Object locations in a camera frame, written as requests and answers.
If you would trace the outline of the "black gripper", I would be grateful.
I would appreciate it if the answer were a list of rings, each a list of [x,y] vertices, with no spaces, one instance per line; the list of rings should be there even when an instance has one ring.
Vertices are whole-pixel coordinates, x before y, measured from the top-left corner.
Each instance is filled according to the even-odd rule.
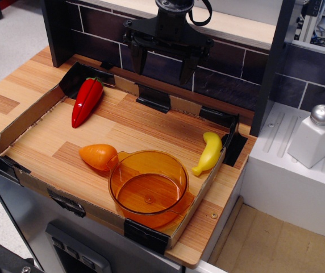
[[[186,84],[198,65],[198,58],[207,57],[214,42],[196,31],[187,19],[196,26],[208,24],[193,19],[193,11],[160,7],[157,16],[150,19],[128,19],[124,22],[124,43],[131,50],[135,73],[143,73],[148,51],[160,51],[184,56],[180,71],[180,84]]]

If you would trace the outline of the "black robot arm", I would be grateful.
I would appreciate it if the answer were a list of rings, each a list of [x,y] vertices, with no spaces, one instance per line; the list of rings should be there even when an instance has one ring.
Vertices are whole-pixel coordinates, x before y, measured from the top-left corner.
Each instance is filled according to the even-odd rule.
[[[131,51],[132,66],[137,74],[142,74],[147,53],[155,51],[175,55],[182,60],[180,83],[186,84],[198,65],[206,61],[214,41],[196,31],[187,22],[187,17],[195,26],[207,25],[213,15],[209,1],[204,1],[209,17],[197,22],[193,19],[194,1],[156,1],[157,16],[151,19],[126,20],[123,43]]]

